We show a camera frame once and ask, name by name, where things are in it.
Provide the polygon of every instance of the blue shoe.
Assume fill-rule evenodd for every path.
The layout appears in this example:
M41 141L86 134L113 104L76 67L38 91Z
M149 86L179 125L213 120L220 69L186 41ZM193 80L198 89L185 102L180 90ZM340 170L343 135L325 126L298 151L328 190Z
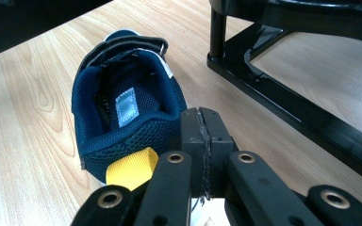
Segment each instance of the blue shoe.
M164 60L168 44L118 30L85 56L74 80L72 111L84 169L105 182L114 161L152 147L168 151L186 109Z

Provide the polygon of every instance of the shoe label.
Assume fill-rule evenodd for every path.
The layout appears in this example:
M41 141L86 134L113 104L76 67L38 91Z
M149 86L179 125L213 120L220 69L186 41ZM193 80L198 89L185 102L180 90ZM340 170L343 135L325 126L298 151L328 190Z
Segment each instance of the shoe label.
M134 88L125 91L116 98L116 111L119 128L127 125L140 114Z

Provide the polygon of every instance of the black metal frame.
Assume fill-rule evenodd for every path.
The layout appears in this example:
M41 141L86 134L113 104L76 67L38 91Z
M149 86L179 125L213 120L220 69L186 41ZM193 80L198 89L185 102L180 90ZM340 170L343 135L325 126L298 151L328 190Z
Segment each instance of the black metal frame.
M151 180L137 189L93 192L72 225L189 225L191 197L225 198L233 226L362 225L354 196L334 186L293 192L258 154L238 150L216 111L183 111L179 145L160 155Z
M207 66L362 175L362 133L250 63L289 32L253 24L225 41L226 16L212 9Z

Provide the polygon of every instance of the blue mesh lining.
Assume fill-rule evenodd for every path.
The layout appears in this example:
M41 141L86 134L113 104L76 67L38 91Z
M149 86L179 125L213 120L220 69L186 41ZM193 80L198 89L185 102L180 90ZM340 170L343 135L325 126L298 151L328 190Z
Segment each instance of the blue mesh lining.
M78 151L85 168L103 182L107 166L115 160L146 147L163 153L169 138L180 133L179 114L186 109L181 88L174 78L169 79L155 54L139 51L137 55L137 62L109 74L110 127L94 101L99 87L108 85L100 84L105 71L88 67L74 81L72 110ZM118 128L114 100L131 87L136 92L140 115Z

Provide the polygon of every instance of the black leg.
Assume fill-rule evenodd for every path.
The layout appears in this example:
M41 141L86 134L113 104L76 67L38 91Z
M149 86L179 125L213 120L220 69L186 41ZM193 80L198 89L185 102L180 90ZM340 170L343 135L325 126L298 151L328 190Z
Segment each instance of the black leg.
M218 18L214 12L207 66L362 176L362 133L249 62L288 32L254 24L224 42Z
M222 57L224 55L226 25L227 17L212 8L209 53L211 57Z

